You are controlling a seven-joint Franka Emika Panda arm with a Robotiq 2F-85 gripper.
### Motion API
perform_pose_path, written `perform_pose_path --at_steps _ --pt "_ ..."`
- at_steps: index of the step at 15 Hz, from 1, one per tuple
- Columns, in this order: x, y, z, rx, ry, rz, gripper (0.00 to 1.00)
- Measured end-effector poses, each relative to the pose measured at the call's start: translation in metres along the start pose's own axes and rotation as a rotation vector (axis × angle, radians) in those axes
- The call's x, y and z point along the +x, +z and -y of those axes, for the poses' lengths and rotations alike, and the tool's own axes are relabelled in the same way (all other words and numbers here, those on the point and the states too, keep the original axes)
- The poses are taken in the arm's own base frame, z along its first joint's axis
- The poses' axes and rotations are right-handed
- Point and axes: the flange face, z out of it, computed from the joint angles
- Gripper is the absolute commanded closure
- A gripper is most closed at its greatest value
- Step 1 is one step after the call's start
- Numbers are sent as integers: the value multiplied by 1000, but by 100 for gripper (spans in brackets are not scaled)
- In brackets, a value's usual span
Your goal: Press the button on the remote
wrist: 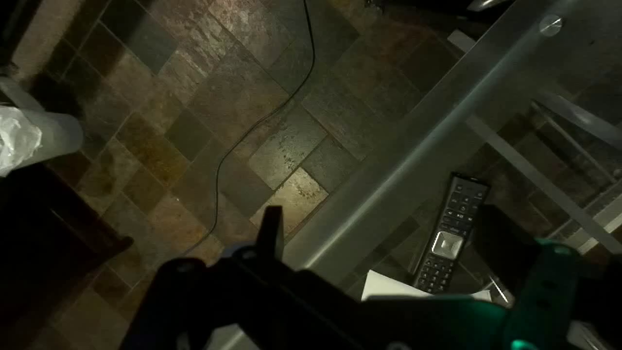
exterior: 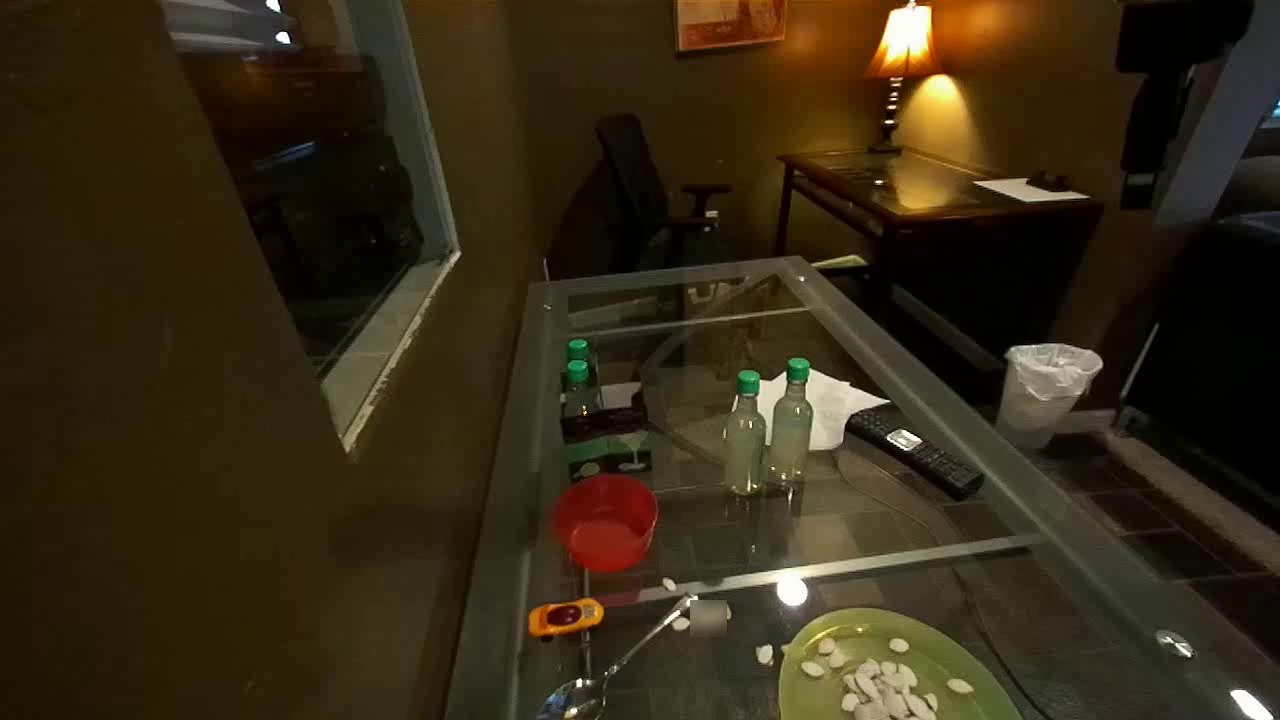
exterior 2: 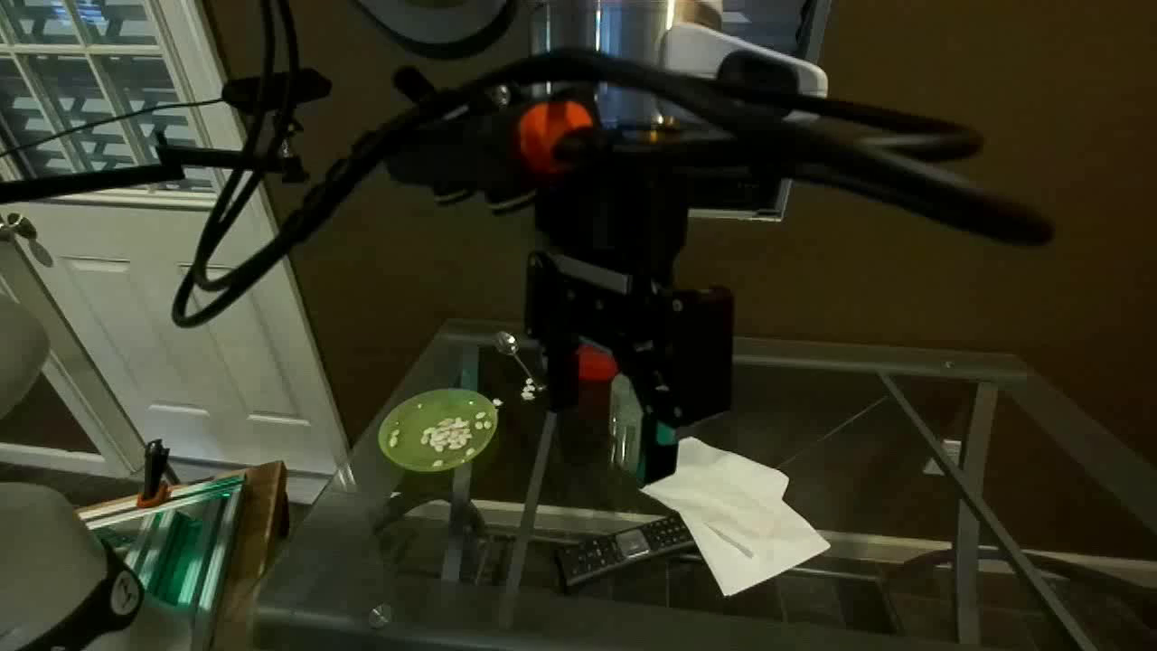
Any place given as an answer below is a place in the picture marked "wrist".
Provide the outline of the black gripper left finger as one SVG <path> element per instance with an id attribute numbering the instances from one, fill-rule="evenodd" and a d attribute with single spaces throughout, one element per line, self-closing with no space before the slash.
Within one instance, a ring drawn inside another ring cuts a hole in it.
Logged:
<path id="1" fill-rule="evenodd" d="M 283 252 L 283 209 L 266 206 L 254 246 L 260 254 L 279 260 Z"/>

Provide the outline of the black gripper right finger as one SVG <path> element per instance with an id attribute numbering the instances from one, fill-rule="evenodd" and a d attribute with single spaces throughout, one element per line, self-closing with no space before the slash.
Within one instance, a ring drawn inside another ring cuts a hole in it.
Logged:
<path id="1" fill-rule="evenodd" d="M 516 293 L 538 258 L 538 241 L 497 206 L 483 204 L 476 215 L 476 250 L 497 276 Z"/>

